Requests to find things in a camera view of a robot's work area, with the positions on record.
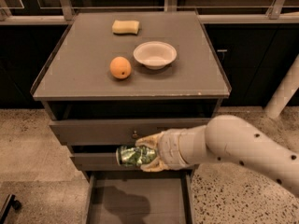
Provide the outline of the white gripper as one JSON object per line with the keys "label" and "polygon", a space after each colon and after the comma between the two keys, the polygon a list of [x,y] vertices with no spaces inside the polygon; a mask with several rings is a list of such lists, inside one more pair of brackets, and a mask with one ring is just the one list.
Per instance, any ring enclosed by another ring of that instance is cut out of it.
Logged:
{"label": "white gripper", "polygon": [[182,158],[179,151],[179,138],[182,130],[170,129],[142,137],[135,142],[137,147],[157,149],[159,156],[151,163],[140,166],[143,172],[161,172],[165,170],[185,169],[189,164]]}

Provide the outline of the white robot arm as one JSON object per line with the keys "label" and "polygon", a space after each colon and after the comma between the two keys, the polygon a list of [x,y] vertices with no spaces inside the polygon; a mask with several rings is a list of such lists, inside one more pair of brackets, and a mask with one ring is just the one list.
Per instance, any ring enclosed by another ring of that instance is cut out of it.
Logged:
{"label": "white robot arm", "polygon": [[221,115],[206,125],[169,129],[140,138],[135,144],[157,152],[154,161],[141,166],[145,172],[181,170],[205,162],[232,162],[299,195],[298,155],[236,116]]}

